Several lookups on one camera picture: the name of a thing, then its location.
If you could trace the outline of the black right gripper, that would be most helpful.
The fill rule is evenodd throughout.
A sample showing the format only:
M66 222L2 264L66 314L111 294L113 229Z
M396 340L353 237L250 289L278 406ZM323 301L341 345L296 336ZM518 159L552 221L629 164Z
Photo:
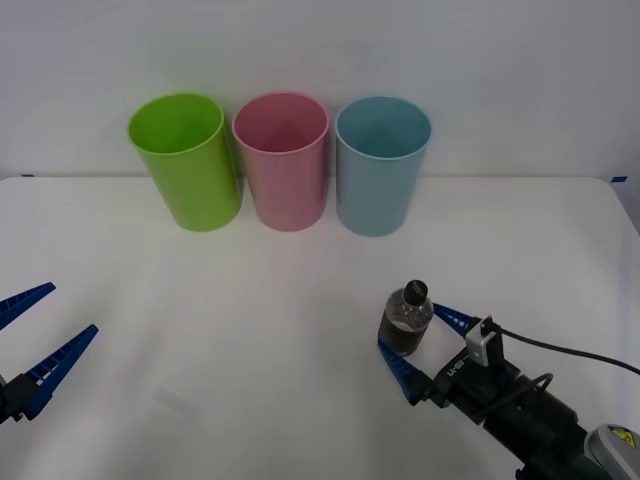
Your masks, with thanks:
M463 339L476 325L476 318L434 303L434 315ZM462 349L432 380L382 340L377 341L382 358L411 406L430 398L438 407L456 407L476 424L484 422L486 410L515 389L521 371L508 361L484 367Z

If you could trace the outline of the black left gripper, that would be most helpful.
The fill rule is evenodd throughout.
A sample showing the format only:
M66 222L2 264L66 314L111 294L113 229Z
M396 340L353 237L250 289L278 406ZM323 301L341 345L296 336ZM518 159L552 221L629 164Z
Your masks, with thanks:
M0 329L56 289L52 282L36 286L0 301ZM7 381L1 377L1 422L33 420L53 397L54 391L84 353L99 329L92 324L26 373Z

